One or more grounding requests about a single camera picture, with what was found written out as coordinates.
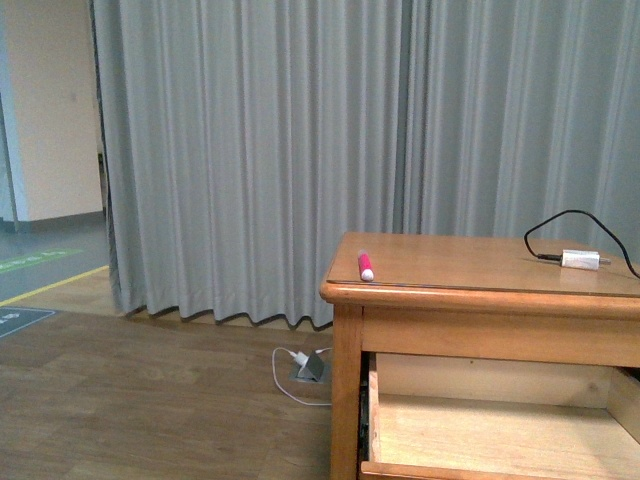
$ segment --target cabinet leg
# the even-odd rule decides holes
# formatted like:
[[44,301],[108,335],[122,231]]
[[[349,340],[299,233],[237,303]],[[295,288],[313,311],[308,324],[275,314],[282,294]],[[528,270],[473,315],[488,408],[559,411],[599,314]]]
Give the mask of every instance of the cabinet leg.
[[358,475],[362,322],[362,307],[334,307],[331,480],[355,480]]

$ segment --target red marker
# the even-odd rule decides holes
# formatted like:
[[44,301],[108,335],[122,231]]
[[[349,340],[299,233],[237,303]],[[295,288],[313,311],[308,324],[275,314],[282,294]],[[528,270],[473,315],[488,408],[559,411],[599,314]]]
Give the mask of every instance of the red marker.
[[358,252],[358,267],[360,268],[360,278],[363,282],[373,282],[373,268],[369,255],[364,250]]

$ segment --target open drawer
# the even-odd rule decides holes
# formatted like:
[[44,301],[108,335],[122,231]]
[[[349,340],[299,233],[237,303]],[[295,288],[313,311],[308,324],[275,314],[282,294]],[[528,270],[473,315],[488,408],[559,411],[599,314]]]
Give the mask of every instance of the open drawer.
[[371,354],[368,396],[361,479],[640,479],[618,368]]

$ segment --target yellow floor stripe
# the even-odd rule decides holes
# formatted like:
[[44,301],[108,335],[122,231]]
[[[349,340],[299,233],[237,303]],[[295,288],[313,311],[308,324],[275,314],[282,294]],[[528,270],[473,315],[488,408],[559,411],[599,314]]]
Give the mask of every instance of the yellow floor stripe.
[[33,297],[34,295],[37,295],[38,293],[46,292],[47,290],[51,290],[52,288],[60,287],[62,285],[66,285],[67,283],[75,282],[76,280],[80,280],[81,278],[88,277],[90,275],[93,275],[94,273],[103,272],[104,270],[107,270],[108,268],[109,268],[109,265],[105,265],[104,267],[99,267],[99,268],[96,268],[95,270],[91,270],[89,272],[81,273],[80,275],[76,275],[75,277],[67,278],[66,280],[61,280],[59,282],[52,283],[51,285],[47,285],[46,287],[38,288],[38,289],[33,290],[31,292],[23,293],[22,295],[18,295],[17,297],[13,297],[13,298],[10,298],[8,300],[4,300],[4,301],[0,302],[0,307],[4,307],[5,305],[9,305],[10,303],[14,303],[14,302],[17,302],[19,300],[23,300],[25,298]]

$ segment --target charger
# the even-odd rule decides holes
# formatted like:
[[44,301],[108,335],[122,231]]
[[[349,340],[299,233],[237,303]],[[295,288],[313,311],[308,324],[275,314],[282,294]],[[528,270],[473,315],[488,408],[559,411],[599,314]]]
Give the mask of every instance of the charger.
[[533,255],[539,260],[556,262],[563,267],[579,268],[582,270],[598,270],[598,268],[600,268],[600,265],[611,264],[611,260],[609,260],[608,258],[600,258],[600,254],[598,252],[591,252],[591,251],[585,251],[585,250],[563,250],[562,255],[555,255],[551,253],[536,253],[533,251],[533,249],[531,248],[531,245],[529,245],[529,235],[532,232],[539,229],[540,227],[551,222],[552,220],[555,220],[556,218],[562,215],[566,215],[567,213],[579,213],[591,218],[600,228],[602,228],[611,237],[611,239],[614,242],[618,244],[618,246],[620,247],[620,250],[622,251],[622,255],[624,256],[624,260],[627,264],[627,268],[634,276],[640,278],[640,274],[635,271],[635,269],[633,268],[633,265],[631,264],[631,259],[629,258],[629,253],[627,252],[627,249],[624,247],[624,245],[618,239],[618,237],[616,237],[616,235],[611,230],[609,230],[600,220],[598,220],[595,215],[593,215],[592,213],[586,212],[584,210],[564,210],[552,216],[551,218],[548,218],[544,222],[536,225],[535,227],[527,230],[527,232],[524,234],[524,244],[527,247],[527,250],[529,250],[529,253],[531,253],[531,255]]

